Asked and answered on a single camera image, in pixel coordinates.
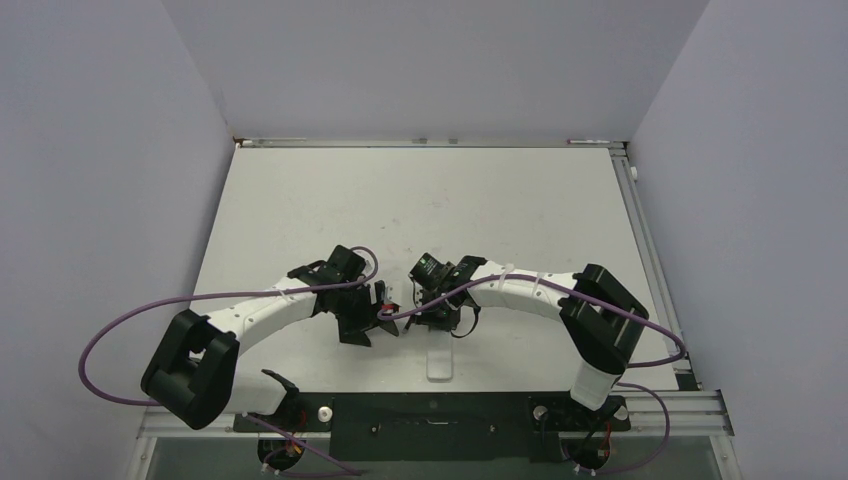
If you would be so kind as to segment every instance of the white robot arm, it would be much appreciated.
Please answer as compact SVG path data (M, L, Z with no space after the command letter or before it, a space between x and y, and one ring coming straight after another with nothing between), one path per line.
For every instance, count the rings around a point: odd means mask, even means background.
M396 311L397 305L383 302L382 281L366 283L373 273L360 279L365 266L353 249L339 245L329 260L289 272L271 296L202 316L180 312L145 370L142 390L194 429L221 413L274 413L296 387L271 371L236 374L238 357L272 333L329 312L342 343L370 346L365 332L375 327L398 335L394 322L377 320L379 311Z
M603 405L621 378L643 326L566 292L583 293L648 318L645 307L598 265L587 265L579 273L544 273L473 256L463 257L456 266L443 265L425 253L410 271L410 277L421 285L424 301L429 300L428 305L416 309L420 312L414 323L452 330L462 306L519 310L563 323L583 360L570 391L571 398L590 410ZM441 297L449 298L438 302Z

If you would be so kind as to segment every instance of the screw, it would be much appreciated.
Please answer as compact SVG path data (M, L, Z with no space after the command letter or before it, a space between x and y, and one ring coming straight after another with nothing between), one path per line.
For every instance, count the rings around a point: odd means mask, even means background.
M323 406L318 409L318 420L327 423L333 418L333 409L328 406Z
M548 413L548 407L544 405L539 405L533 409L533 418L536 420L541 420L542 416Z

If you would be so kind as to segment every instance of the purple cable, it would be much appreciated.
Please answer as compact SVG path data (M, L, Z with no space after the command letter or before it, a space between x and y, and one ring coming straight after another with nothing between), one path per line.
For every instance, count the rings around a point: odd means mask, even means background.
M346 282L346 283L334 283L330 285L316 285L313 287L300 287L300 288L292 288L289 290L283 290L282 292L276 290L264 290L260 292L223 292L223 293L204 293L200 295L181 295L179 297L171 297L166 298L164 300L157 300L155 302L148 303L147 305L142 305L134 310L131 310L120 317L112 320L108 325L100 329L94 337L88 342L85 348L82 350L82 354L80 355L79 362L77 363L77 374L79 374L80 381L91 393L97 395L103 400L107 400L109 402L118 403L121 405L132 405L138 407L158 407L160 406L158 402L154 402L152 400L133 400L130 398L122 398L112 395L110 393L106 393L103 390L97 388L91 380L88 378L88 373L85 369L85 364L88 361L88 356L91 355L91 351L94 349L94 346L97 345L107 333L109 333L112 329L117 327L118 325L126 322L130 318L144 313L148 310L152 310L154 308L163 307L165 305L172 305L175 303L185 303L197 300L213 300L216 298L245 298L245 297L275 297L279 295L291 295L296 293L305 293L305 292L319 292L322 290L332 290L334 288L347 288L347 287L356 287L358 285L362 285L363 283L369 282L372 278L377 275L377 255L374 254L368 247L353 247L351 250L359 250L367 253L371 256L371 260L374 261L374 268L371 273L369 273L366 277L356 280L354 282Z
M468 282L466 284L460 285L459 287L454 288L453 290L447 292L446 294L440 296L439 298L432 300L430 302L427 302L424 305L421 305L417 308L413 308L412 310L397 313L395 315L384 315L383 312L380 311L380 312L377 313L377 318L380 319L380 320L386 321L386 322L394 321L394 320L400 320L401 318L406 318L406 317L409 317L411 315L415 315L416 313L421 313L425 310L429 310L430 308L433 308L434 306L444 302L448 298L450 298L450 297L452 297L452 296L454 296L458 293L461 293L465 290L468 290L471 287L480 285L481 283L492 282L492 281L500 281L501 278L502 278L501 275L489 275L488 277L479 278L477 280L474 280L474 281ZM646 320L646 319L644 319L644 318L642 318L638 315L634 315L630 312L622 310L622 309L616 307L615 305L613 305L611 303L607 303L607 302L600 300L600 299L597 299L595 297L590 297L589 295L586 295L585 293L580 293L578 291L572 290L570 288L563 287L562 285L558 285L556 283L545 280L543 278L537 278L537 277L532 276L532 275L524 275L524 274L520 274L520 273L510 273L510 274L503 276L503 278L505 278L507 280L525 280L525 281L528 281L528 282L538 283L539 285L544 285L544 286L546 286L548 288L552 288L552 289L554 289L558 292L565 293L566 295L570 295L572 297L579 298L580 300L591 303L592 305L597 305L597 306L603 308L604 310L609 310L609 311L611 311L611 312L613 312L617 315L621 315L624 318L632 320L632 321L638 323L639 325L642 325L643 327L650 328L651 330L654 330L656 332L659 332L659 333L665 335L666 337L668 337L672 341L674 341L674 343L677 345L677 348L680 350L679 352L675 353L674 355L672 355L668 358L661 359L661 360L652 360L650 362L631 363L631 364L627 365L628 368L657 367L657 366L660 366L660 365L665 365L665 364L668 364L668 363L676 362L677 360L680 360L681 358L683 358L686 355L686 345L683 344L683 340L680 337L678 337L677 335L675 335L674 333L672 333L671 331L669 331L668 329L666 329L666 328L664 328L660 325L657 325L655 323L651 323L648 320Z
M663 432L662 442L660 442L660 445L657 447L657 449L654 450L653 453L651 453L650 455L648 455L644 459L640 460L639 462L634 463L633 465L627 465L625 467L610 468L608 470L607 469L596 470L595 471L596 475L614 475L616 473L629 472L631 470L636 470L637 468L644 467L645 465L651 463L655 458L657 458L657 456L660 453L662 453L663 450L665 450L665 447L668 445L669 435L671 434L671 418L668 415L668 407L666 406L665 402L663 402L662 398L660 398L660 396L657 395L657 393L655 391L651 390L648 387L643 387L642 385L636 385L635 383L620 382L620 383L618 383L618 386L642 390L643 392L647 393L648 395L654 397L660 403L660 407L662 407L662 409L663 409L663 416L665 417L665 432ZM568 452L563 451L563 453L565 454L566 460L570 460L568 458ZM584 467L580 467L580 469L584 472L590 472L591 473L591 471L592 471L592 470L584 468Z
M304 442L303 440L295 437L291 433L271 425L270 423L266 422L265 420L262 420L261 418L254 417L253 415L245 415L243 418L245 420L251 422L251 423L254 423L256 425L259 425L260 427L266 428L266 429L268 429L268 430L270 430L274 433L279 433L280 435L285 437L286 440L290 440L295 445L303 448L304 450L309 450L310 452L314 453L315 455L318 455L319 457L323 458L324 460L326 460L326 461L332 463L333 465L344 470L344 472L327 472L327 473L312 473L312 474L299 473L299 474L296 474L298 477L300 477L301 475L309 475L308 477L302 477L302 478L326 478L326 477L338 477L338 476L341 476L341 475L359 476L359 475L362 475L362 473L363 473L362 471L353 468L352 466L342 462L341 460L336 460L335 458L324 453L320 449L315 448L312 445ZM275 452L271 452L271 454L266 456L265 460L263 460L263 463L268 463L268 459L271 456L273 456L274 453Z

